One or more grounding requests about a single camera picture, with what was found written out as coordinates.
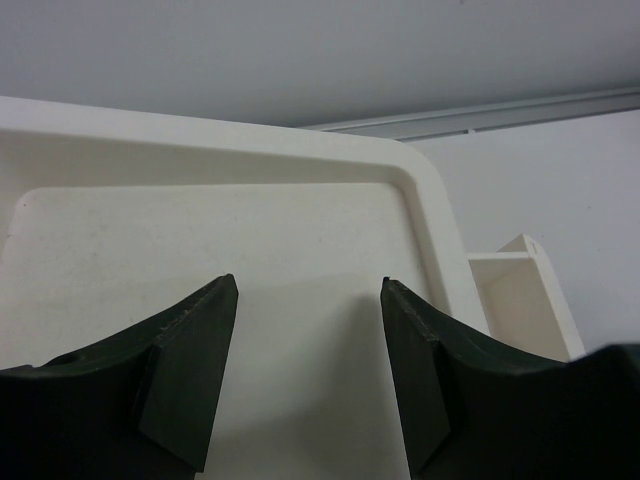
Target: white tabletop surface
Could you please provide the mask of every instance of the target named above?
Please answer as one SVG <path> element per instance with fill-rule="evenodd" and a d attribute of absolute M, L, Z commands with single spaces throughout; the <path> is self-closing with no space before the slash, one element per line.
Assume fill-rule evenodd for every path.
<path fill-rule="evenodd" d="M 410 142 L 468 252 L 545 248 L 587 350 L 640 342 L 640 111 Z"/>

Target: white tray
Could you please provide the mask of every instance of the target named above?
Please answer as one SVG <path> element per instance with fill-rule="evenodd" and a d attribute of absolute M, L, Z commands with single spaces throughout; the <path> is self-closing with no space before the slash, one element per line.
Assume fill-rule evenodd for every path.
<path fill-rule="evenodd" d="M 235 275 L 203 478 L 408 478 L 384 276 L 490 332 L 437 172 L 389 140 L 0 97 L 0 234 L 0 368 Z"/>

